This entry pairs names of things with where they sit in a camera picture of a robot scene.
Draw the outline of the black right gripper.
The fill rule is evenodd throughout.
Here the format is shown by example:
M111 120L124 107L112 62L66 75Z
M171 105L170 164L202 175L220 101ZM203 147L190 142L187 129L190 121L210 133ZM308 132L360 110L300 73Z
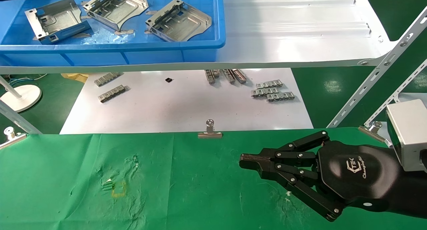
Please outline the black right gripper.
M405 211L403 170L391 149L327 141L329 134L322 130L279 148L241 154L240 167L258 172L261 179L277 182L328 221L335 221L341 215L343 205L374 212ZM321 175L317 189L336 201L328 200L312 188L317 178L311 171L304 170L302 174L302 169L278 163L313 158L314 153L305 152L316 147L320 147L317 156Z

